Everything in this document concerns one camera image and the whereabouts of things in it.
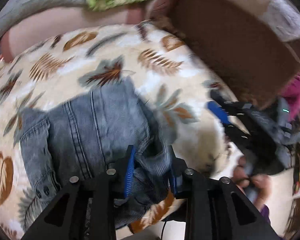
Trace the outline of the person right hand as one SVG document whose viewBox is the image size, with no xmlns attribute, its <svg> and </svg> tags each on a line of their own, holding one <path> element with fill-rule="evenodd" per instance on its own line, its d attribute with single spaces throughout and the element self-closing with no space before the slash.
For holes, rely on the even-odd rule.
<svg viewBox="0 0 300 240">
<path fill-rule="evenodd" d="M 241 156 L 238 159 L 237 166 L 233 171 L 232 181 L 239 187 L 242 192 L 244 192 L 243 190 L 250 184 L 254 185 L 257 188 L 258 193 L 256 199 L 253 201 L 253 204 L 258 209 L 258 211 L 261 212 L 272 192 L 271 177 L 266 174 L 257 174 L 249 177 L 244 171 L 246 162 L 247 161 L 245 156 Z"/>
</svg>

